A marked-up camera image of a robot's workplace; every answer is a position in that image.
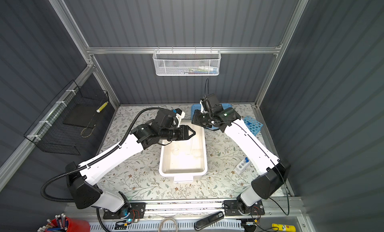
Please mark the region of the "white small tube rack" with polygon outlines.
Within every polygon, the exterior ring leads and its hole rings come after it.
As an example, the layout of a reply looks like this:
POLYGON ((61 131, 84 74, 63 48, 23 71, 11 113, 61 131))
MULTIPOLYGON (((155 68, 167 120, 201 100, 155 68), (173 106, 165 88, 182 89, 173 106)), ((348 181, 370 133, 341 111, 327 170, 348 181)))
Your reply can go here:
POLYGON ((234 171, 237 175, 241 175, 249 167, 249 165, 250 165, 250 160, 248 163, 245 163, 245 158, 244 158, 237 164, 234 171))

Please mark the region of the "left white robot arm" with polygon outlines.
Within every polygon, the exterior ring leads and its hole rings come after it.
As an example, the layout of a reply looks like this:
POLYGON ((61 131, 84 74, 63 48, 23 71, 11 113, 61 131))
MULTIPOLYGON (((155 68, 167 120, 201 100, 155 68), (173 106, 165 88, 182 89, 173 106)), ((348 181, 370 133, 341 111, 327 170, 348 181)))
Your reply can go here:
POLYGON ((41 187, 42 197, 52 202, 75 203, 78 209, 101 208, 126 216, 130 210, 130 203, 124 194, 103 189, 98 186, 98 182, 133 155, 152 145, 159 145, 162 140, 168 143, 185 141, 196 134, 190 126, 181 124, 185 116, 181 109, 168 110, 156 107, 155 119, 135 126, 139 117, 151 110, 151 107, 143 109, 134 117, 120 142, 94 158, 80 164, 70 164, 68 171, 45 182, 41 187), (67 180, 72 196, 70 199, 56 198, 47 193, 48 186, 62 178, 67 180))

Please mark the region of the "white plastic storage bin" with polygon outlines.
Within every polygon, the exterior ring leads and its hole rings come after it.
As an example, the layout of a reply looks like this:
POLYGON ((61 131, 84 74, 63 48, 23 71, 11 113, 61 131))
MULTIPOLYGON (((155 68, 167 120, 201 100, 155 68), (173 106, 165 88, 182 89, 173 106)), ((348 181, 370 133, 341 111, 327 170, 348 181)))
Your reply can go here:
POLYGON ((190 126, 196 135, 189 140, 173 141, 162 147, 159 173, 174 183, 192 183, 200 180, 208 171, 205 131, 203 127, 194 125, 190 121, 184 121, 182 125, 190 126), (180 145, 178 155, 171 152, 171 147, 175 143, 180 145), (192 149, 195 148, 204 150, 204 156, 194 158, 192 149))

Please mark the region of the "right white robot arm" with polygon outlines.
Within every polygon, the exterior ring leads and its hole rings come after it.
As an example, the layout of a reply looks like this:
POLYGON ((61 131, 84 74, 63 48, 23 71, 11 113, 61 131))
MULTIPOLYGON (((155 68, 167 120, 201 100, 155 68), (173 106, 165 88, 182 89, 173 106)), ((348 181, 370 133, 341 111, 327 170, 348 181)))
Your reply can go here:
POLYGON ((291 165, 270 152, 232 107, 223 109, 215 94, 202 97, 200 105, 192 116, 192 124, 218 128, 239 146, 257 170, 259 176, 237 197, 239 212, 247 215, 254 204, 269 199, 277 189, 286 186, 291 165))

